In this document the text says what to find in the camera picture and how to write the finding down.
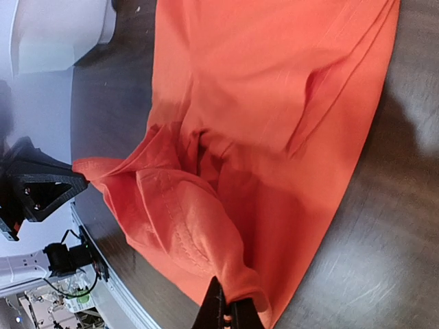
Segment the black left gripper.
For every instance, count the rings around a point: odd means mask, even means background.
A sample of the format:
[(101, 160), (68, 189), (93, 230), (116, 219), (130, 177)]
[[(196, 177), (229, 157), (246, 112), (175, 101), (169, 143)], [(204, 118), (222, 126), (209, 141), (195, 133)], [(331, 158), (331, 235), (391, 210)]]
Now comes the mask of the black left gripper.
[(72, 173), (70, 164), (35, 147), (28, 136), (18, 139), (5, 153), (5, 170), (14, 165), (33, 168), (38, 173), (46, 170), (68, 175), (9, 174), (1, 178), (1, 233), (9, 241), (19, 241), (18, 233), (25, 219), (44, 221), (88, 187), (88, 180), (82, 174)]

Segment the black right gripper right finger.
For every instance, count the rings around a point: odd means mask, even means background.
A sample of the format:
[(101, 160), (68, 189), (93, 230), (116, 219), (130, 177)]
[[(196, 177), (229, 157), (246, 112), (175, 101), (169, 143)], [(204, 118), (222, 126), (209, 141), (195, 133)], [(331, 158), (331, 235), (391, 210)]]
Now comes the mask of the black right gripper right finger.
[(231, 304), (232, 329), (264, 329), (251, 298)]

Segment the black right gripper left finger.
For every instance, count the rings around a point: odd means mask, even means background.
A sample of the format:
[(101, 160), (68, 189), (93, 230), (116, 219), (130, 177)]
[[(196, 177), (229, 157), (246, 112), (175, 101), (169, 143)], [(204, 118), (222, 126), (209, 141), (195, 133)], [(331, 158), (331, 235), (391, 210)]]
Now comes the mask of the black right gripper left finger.
[(219, 280), (213, 277), (193, 323), (193, 329), (223, 329), (226, 299)]

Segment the orange t-shirt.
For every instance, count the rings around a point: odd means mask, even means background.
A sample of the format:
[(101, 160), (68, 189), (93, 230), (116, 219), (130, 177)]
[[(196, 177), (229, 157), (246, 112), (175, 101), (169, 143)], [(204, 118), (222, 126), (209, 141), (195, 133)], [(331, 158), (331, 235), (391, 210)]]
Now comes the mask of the orange t-shirt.
[(152, 109), (124, 160), (84, 158), (128, 244), (202, 308), (273, 328), (346, 192), (398, 1), (159, 1)]

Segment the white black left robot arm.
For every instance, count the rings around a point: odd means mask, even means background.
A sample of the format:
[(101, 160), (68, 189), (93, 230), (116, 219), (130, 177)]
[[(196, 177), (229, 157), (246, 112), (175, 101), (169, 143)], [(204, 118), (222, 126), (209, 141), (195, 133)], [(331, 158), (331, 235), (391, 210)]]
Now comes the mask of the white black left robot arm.
[[(88, 187), (88, 180), (71, 165), (56, 160), (28, 137), (1, 157), (1, 233), (18, 241), (24, 221), (41, 223)], [(74, 247), (61, 241), (41, 250), (1, 258), (1, 295), (16, 293), (26, 284), (75, 274), (94, 262), (86, 238)]]

